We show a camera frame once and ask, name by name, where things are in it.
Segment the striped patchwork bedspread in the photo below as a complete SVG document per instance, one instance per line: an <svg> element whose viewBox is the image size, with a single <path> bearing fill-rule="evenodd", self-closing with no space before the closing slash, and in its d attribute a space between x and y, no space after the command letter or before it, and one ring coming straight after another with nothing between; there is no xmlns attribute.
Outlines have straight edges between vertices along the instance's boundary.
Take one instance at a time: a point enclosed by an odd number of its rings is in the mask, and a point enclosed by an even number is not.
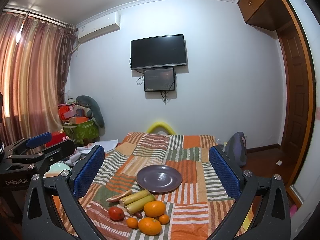
<svg viewBox="0 0 320 240"><path fill-rule="evenodd" d="M155 239L207 239L235 202L209 162L215 145L211 135L129 133L105 153L79 202L106 239L148 239L125 220L108 216L109 198L147 189L170 219Z"/></svg>

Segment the red tomato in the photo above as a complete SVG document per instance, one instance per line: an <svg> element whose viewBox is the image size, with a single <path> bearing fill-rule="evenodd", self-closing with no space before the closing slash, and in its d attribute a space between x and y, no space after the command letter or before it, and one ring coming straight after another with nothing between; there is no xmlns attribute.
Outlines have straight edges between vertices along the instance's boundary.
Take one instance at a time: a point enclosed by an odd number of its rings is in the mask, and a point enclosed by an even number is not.
<svg viewBox="0 0 320 240"><path fill-rule="evenodd" d="M121 221L125 217L124 211L121 208L116 206L109 208L108 215L114 221Z"/></svg>

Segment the large orange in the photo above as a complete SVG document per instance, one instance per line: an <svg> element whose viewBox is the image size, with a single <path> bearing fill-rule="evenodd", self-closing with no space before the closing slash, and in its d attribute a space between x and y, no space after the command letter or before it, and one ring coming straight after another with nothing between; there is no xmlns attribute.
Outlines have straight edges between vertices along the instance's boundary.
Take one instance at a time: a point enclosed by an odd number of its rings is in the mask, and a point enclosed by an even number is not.
<svg viewBox="0 0 320 240"><path fill-rule="evenodd" d="M162 225L158 220L151 217L146 217L138 222L138 228L146 235L155 236L161 232Z"/></svg>
<svg viewBox="0 0 320 240"><path fill-rule="evenodd" d="M154 200L144 205L145 214L152 218L163 215L165 213L165 209L166 205L159 200Z"/></svg>

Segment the grey shark plush toy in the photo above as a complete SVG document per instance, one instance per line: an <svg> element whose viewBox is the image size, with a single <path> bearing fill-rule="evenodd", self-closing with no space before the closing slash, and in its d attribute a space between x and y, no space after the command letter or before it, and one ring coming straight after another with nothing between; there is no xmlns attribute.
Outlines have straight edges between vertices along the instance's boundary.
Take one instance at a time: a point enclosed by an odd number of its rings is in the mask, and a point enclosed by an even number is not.
<svg viewBox="0 0 320 240"><path fill-rule="evenodd" d="M87 95L80 95L76 98L76 104L88 108L88 117L93 119L97 126L99 126L100 128L105 127L105 122L100 107L92 97Z"/></svg>

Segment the sugarcane piece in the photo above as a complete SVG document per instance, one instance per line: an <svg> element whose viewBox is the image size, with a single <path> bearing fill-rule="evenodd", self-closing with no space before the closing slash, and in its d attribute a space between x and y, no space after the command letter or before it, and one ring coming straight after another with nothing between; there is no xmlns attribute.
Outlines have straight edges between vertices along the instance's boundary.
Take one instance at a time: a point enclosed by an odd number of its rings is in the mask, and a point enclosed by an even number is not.
<svg viewBox="0 0 320 240"><path fill-rule="evenodd" d="M136 192L136 193L133 193L131 195L128 195L128 196L121 198L119 200L119 204L121 206L127 206L133 202L136 202L136 201L150 195L150 194L151 193L148 190L142 190L142 191L139 191L139 192Z"/></svg>
<svg viewBox="0 0 320 240"><path fill-rule="evenodd" d="M144 209L144 205L155 201L155 197L153 194L150 194L146 197L143 197L135 202L130 203L129 205L125 206L125 209L127 209L128 213L131 215L137 212L140 212Z"/></svg>

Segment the red gift box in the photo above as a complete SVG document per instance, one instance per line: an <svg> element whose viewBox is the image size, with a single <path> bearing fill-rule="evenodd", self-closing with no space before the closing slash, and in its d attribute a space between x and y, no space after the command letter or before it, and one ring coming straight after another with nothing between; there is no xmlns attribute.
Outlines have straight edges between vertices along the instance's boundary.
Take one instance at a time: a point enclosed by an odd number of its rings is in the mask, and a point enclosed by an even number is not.
<svg viewBox="0 0 320 240"><path fill-rule="evenodd" d="M51 141L45 143L45 146L46 148L50 147L50 146L53 146L53 145L56 145L62 141L64 141L67 137L66 133L65 132L54 132L51 134L52 135L52 139Z"/></svg>

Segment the dark red jujube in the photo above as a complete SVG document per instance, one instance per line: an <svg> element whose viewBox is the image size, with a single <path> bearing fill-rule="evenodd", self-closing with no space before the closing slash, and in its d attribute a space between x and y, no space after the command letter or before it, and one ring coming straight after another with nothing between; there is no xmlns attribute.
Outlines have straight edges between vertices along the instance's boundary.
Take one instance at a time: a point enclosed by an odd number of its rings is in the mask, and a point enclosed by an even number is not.
<svg viewBox="0 0 320 240"><path fill-rule="evenodd" d="M141 213L141 212L137 212L137 213L135 213L135 216L136 216L137 218L143 218L143 215L142 215L142 213Z"/></svg>

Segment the green storage box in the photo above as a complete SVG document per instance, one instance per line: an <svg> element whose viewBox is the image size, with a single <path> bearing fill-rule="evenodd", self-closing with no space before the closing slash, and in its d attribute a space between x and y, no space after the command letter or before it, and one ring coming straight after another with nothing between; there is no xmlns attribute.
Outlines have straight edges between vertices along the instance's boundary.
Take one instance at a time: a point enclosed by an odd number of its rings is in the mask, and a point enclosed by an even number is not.
<svg viewBox="0 0 320 240"><path fill-rule="evenodd" d="M80 124L64 124L63 130L71 140L79 145L87 145L99 137L99 128L93 120Z"/></svg>

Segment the wooden overhead cabinet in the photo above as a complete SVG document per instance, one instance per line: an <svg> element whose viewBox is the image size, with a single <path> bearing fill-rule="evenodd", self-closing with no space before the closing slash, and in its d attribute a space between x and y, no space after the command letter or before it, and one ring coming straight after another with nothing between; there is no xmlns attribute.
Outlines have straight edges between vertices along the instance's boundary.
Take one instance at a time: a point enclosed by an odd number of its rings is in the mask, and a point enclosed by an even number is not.
<svg viewBox="0 0 320 240"><path fill-rule="evenodd" d="M245 23L275 31L292 21L284 0L239 0Z"/></svg>

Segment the orange box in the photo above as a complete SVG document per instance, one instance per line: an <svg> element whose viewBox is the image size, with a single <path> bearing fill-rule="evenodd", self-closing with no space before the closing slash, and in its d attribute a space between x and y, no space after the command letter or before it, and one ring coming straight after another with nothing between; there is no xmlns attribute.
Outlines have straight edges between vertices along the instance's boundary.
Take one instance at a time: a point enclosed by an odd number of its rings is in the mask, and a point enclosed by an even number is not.
<svg viewBox="0 0 320 240"><path fill-rule="evenodd" d="M69 124L70 125L78 125L83 122L87 122L88 120L89 120L89 118L86 116L74 116L74 117L70 118Z"/></svg>

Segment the white air conditioner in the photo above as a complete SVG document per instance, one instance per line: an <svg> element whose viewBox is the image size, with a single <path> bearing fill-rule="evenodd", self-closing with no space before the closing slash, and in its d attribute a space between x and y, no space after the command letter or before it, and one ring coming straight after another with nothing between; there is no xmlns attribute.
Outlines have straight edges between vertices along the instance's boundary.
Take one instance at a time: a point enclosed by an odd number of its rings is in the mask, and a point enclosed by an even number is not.
<svg viewBox="0 0 320 240"><path fill-rule="evenodd" d="M120 29L120 15L117 12L97 18L78 28L78 41L83 44L94 38L118 31Z"/></svg>

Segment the wall mounted black television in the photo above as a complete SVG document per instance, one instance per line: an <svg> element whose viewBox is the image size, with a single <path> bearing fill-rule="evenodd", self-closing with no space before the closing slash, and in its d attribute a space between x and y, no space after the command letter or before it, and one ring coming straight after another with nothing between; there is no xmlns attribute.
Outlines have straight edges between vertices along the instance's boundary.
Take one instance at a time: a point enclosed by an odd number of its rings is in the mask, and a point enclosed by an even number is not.
<svg viewBox="0 0 320 240"><path fill-rule="evenodd" d="M131 41L131 68L146 69L187 65L184 35L165 35Z"/></svg>

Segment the small tangerine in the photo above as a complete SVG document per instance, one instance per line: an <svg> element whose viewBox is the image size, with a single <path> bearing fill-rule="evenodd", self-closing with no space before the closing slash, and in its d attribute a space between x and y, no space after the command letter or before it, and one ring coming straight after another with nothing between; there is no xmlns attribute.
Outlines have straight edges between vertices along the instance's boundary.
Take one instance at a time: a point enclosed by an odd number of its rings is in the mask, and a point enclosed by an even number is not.
<svg viewBox="0 0 320 240"><path fill-rule="evenodd" d="M163 214L163 215L159 216L158 221L162 225L166 225L170 222L170 217L167 214Z"/></svg>
<svg viewBox="0 0 320 240"><path fill-rule="evenodd" d="M131 229L137 229L138 228L138 220L136 218L129 217L126 220L126 224Z"/></svg>

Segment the peeled pomelo segment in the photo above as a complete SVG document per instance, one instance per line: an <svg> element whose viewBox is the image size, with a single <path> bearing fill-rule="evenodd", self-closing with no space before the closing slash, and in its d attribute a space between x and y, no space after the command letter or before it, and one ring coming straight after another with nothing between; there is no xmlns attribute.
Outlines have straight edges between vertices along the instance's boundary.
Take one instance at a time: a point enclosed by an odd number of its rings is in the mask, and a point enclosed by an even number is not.
<svg viewBox="0 0 320 240"><path fill-rule="evenodd" d="M118 202L121 198L124 198L126 196L129 196L132 194L132 190L128 190L128 191L125 191L121 194L118 194L118 195L115 195L115 196L112 196L110 198L107 198L107 202L109 203L114 203L114 202Z"/></svg>

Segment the small black wall monitor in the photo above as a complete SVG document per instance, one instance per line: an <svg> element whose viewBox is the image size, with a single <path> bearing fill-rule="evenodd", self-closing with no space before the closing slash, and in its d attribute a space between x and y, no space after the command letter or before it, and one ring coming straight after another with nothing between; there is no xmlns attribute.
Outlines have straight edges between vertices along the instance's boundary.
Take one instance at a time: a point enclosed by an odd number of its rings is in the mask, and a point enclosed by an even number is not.
<svg viewBox="0 0 320 240"><path fill-rule="evenodd" d="M176 88L174 68L144 70L144 92L168 92Z"/></svg>

